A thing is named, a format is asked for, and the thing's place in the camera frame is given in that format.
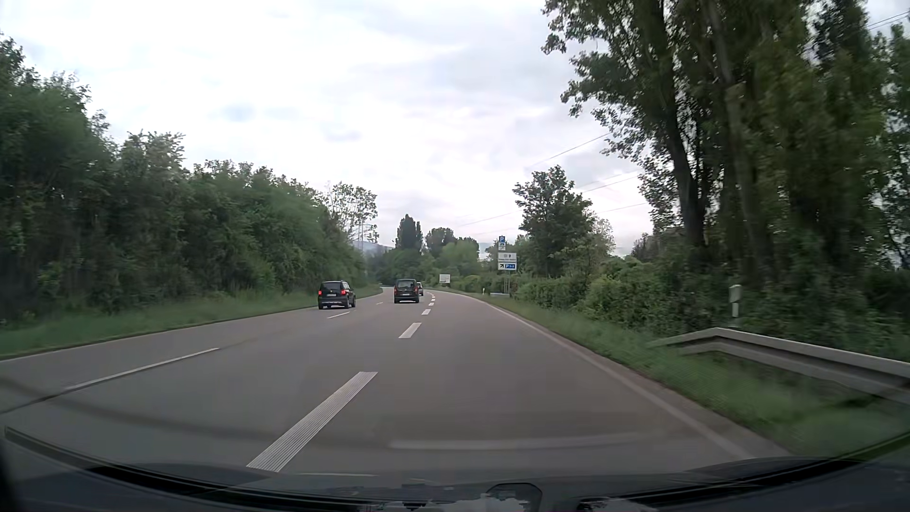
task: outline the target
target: sky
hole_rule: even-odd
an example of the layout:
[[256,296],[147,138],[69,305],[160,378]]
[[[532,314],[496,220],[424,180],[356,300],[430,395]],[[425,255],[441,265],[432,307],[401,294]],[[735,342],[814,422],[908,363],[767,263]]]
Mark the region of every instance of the sky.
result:
[[[905,2],[873,0],[869,18]],[[0,30],[43,75],[89,85],[116,139],[180,132],[187,165],[249,161],[316,189],[371,189],[382,244],[405,213],[424,233],[514,239],[512,189],[559,164],[627,253],[651,230],[638,170],[600,154],[607,129],[560,102],[573,72],[540,50],[542,4],[0,0]]]

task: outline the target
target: grass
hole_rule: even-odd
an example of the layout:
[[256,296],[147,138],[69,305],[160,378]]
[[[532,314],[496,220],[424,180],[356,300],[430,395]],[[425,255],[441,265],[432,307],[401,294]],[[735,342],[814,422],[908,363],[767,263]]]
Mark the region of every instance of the grass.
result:
[[773,440],[795,455],[838,456],[910,430],[910,407],[721,353],[681,356],[654,339],[579,313],[505,297],[515,312]]
[[[357,292],[360,298],[382,290],[378,285],[370,285]],[[316,306],[313,292],[242,292],[155,304],[113,315],[68,312],[39,323],[0,330],[0,359],[313,306]]]

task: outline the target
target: metal guardrail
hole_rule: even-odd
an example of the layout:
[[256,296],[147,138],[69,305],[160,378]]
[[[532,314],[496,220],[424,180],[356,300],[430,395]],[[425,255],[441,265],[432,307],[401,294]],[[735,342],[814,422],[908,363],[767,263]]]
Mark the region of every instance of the metal guardrail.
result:
[[728,353],[910,404],[910,363],[903,361],[723,327],[656,340],[648,346],[679,347],[679,352],[684,355]]

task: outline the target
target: car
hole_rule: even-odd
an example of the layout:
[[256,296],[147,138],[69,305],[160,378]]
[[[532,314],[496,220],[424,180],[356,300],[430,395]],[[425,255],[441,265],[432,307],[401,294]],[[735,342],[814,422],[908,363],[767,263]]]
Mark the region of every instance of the car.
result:
[[395,281],[395,303],[414,301],[420,303],[416,279],[399,279]]
[[357,294],[347,281],[323,281],[319,286],[318,307],[320,310],[332,306],[344,309],[357,307]]

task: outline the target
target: asphalt road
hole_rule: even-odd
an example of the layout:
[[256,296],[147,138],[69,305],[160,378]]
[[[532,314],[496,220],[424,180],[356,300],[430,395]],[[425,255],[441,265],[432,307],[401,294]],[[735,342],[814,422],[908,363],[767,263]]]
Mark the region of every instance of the asphalt road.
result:
[[391,289],[0,362],[0,424],[119,462],[663,472],[783,451],[511,313]]

